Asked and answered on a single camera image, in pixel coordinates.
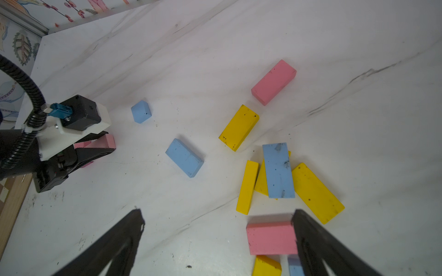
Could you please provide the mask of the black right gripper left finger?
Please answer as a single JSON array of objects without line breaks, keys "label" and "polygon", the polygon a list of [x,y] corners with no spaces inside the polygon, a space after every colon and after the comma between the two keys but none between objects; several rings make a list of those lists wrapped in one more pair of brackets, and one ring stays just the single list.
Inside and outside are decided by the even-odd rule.
[{"label": "black right gripper left finger", "polygon": [[144,227],[141,210],[132,210],[55,275],[99,276],[105,269],[107,276],[130,275]]}]

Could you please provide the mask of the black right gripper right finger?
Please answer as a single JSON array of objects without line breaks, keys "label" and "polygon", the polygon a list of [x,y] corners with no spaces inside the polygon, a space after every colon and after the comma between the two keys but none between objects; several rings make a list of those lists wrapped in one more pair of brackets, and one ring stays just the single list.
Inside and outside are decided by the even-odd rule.
[{"label": "black right gripper right finger", "polygon": [[291,224],[300,264],[306,276],[327,276],[329,273],[326,267],[336,276],[380,275],[305,211],[297,209]]}]

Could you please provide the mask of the small blue cube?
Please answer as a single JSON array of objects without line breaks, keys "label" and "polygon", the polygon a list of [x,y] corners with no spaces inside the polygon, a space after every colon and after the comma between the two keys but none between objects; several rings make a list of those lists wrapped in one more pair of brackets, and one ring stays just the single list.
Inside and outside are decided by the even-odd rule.
[{"label": "small blue cube", "polygon": [[138,103],[136,103],[131,108],[131,111],[134,121],[138,124],[142,124],[152,116],[150,107],[148,103],[144,100],[141,100]]}]

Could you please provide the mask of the pink rectangular block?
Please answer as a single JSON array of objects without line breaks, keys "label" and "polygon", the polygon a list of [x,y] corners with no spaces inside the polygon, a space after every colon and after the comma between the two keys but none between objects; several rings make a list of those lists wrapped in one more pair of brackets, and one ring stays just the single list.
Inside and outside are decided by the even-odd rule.
[{"label": "pink rectangular block", "polygon": [[264,106],[270,103],[295,77],[297,70],[280,60],[252,89],[252,95]]}]

